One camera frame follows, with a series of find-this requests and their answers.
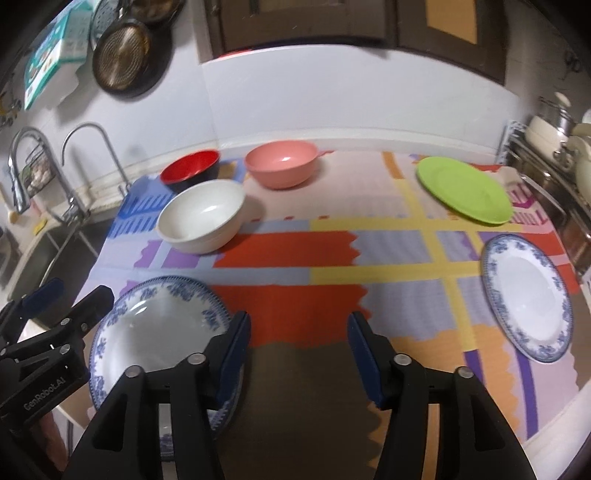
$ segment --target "floral pattern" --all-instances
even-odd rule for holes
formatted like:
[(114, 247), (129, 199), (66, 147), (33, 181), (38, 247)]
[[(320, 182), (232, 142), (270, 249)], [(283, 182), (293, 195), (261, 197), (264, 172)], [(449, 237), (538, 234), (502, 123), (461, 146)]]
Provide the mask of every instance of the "floral pattern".
[(105, 353), (105, 347), (107, 346), (107, 339), (101, 337), (99, 343), (96, 345), (96, 354), (102, 360), (103, 354)]
[(181, 297), (184, 301), (191, 301), (197, 292), (197, 286), (185, 283), (173, 283), (166, 286), (173, 297)]
[(219, 328), (220, 324), (217, 322), (217, 314), (212, 309), (203, 310), (203, 321), (211, 328), (214, 332)]
[(149, 300), (156, 295), (158, 289), (156, 287), (153, 288), (145, 288), (142, 290), (142, 294), (140, 295), (140, 300)]
[[(180, 298), (182, 301), (189, 302), (193, 299), (200, 300), (205, 308), (201, 310), (202, 321), (212, 331), (217, 331), (220, 328), (224, 330), (228, 328), (230, 317), (226, 307), (221, 302), (215, 293), (213, 293), (203, 283), (187, 277), (166, 276), (153, 278), (145, 281), (125, 293), (115, 303), (113, 310), (103, 318), (99, 325), (93, 340), (92, 349), (90, 353), (90, 396), (92, 398), (95, 408), (100, 407), (107, 397), (108, 392), (105, 388), (105, 378), (100, 374), (98, 364), (104, 359), (107, 348), (107, 331), (110, 327), (117, 324), (121, 317), (123, 317), (129, 310), (129, 306), (133, 306), (139, 301), (149, 300), (160, 292), (166, 292), (174, 298)], [(215, 431), (224, 424), (231, 407), (236, 400), (237, 390), (232, 394), (232, 398), (228, 400), (222, 408), (218, 411), (208, 410), (209, 421), (212, 430)], [(164, 434), (160, 438), (161, 456), (163, 459), (172, 459), (174, 456), (172, 437), (170, 434)]]
[[(511, 312), (505, 305), (504, 297), (499, 289), (498, 267), (499, 260), (505, 252), (515, 249), (522, 252), (520, 256), (531, 256), (541, 268), (549, 269), (555, 295), (562, 298), (561, 321), (562, 326), (555, 339), (546, 343), (530, 337), (521, 330), (511, 317)], [(492, 310), (506, 335), (514, 345), (527, 357), (541, 363), (556, 362), (566, 352), (573, 334), (573, 312), (564, 281), (551, 260), (535, 245), (513, 234), (503, 234), (490, 240), (482, 255), (483, 282)]]

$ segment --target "cabinet door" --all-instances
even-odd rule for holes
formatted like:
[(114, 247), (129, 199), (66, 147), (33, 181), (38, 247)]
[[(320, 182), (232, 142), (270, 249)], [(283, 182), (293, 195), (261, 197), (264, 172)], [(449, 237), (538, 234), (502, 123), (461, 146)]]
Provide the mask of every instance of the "cabinet door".
[(296, 38), (384, 40), (386, 0), (217, 0), (226, 51)]
[(502, 0), (397, 0), (398, 45), (505, 83)]

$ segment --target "plate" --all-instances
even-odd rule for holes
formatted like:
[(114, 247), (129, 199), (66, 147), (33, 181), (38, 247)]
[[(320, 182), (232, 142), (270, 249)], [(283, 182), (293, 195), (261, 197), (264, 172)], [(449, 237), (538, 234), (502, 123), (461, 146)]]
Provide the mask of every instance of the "plate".
[(433, 196), (470, 218), (501, 225), (513, 216), (513, 205), (501, 185), (467, 163), (427, 157), (419, 162), (417, 177)]
[[(153, 278), (125, 293), (102, 319), (90, 351), (90, 396), (98, 409), (126, 368), (147, 372), (171, 368), (191, 353), (203, 352), (212, 337), (228, 329), (230, 316), (215, 293), (187, 277)], [(208, 410), (214, 434), (234, 411), (242, 372), (232, 397)], [(160, 405), (160, 452), (174, 456), (170, 405)]]
[(546, 254), (518, 235), (496, 236), (485, 245), (482, 276), (492, 310), (515, 347), (543, 364), (560, 359), (573, 338), (573, 310)]

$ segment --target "green plate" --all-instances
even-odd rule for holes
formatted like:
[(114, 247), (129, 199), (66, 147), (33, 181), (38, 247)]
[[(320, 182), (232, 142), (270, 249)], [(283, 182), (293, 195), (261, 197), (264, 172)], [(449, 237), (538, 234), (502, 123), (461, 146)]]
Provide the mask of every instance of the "green plate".
[(433, 196), (470, 218), (501, 225), (513, 216), (513, 205), (501, 185), (467, 163), (427, 157), (419, 162), (417, 177)]

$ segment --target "pink bowl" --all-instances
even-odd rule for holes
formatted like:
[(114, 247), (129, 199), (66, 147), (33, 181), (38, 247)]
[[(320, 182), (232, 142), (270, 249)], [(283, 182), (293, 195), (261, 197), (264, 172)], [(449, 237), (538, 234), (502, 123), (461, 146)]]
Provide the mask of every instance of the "pink bowl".
[(244, 163), (264, 187), (287, 189), (309, 179), (316, 169), (318, 149), (302, 140), (271, 142), (251, 150)]

